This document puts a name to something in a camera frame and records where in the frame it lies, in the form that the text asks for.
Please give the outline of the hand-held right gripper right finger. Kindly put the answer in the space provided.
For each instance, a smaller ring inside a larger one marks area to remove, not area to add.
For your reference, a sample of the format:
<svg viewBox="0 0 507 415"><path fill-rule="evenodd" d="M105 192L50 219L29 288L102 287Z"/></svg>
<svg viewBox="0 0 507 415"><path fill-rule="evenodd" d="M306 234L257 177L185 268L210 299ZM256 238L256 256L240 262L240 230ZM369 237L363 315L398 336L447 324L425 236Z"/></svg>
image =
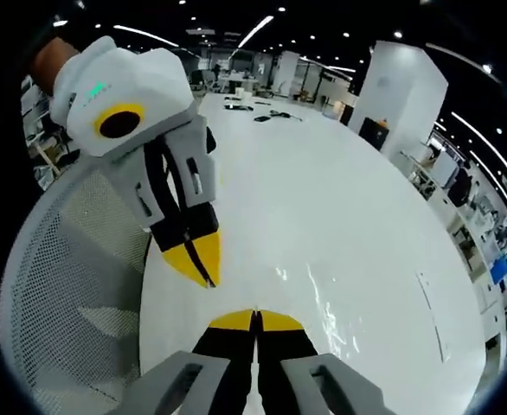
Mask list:
<svg viewBox="0 0 507 415"><path fill-rule="evenodd" d="M267 414L391 414L382 390L334 354L320 354L291 316L257 312L258 388Z"/></svg>

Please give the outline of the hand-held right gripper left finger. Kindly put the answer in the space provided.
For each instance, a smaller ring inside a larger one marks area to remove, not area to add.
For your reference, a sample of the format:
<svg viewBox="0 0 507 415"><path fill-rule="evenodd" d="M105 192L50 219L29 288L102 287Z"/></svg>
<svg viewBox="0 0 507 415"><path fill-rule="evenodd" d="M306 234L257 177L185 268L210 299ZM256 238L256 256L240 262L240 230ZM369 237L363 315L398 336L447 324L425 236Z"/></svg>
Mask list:
<svg viewBox="0 0 507 415"><path fill-rule="evenodd" d="M252 385L254 310L217 317L190 352L170 357L156 414L242 414Z"/></svg>

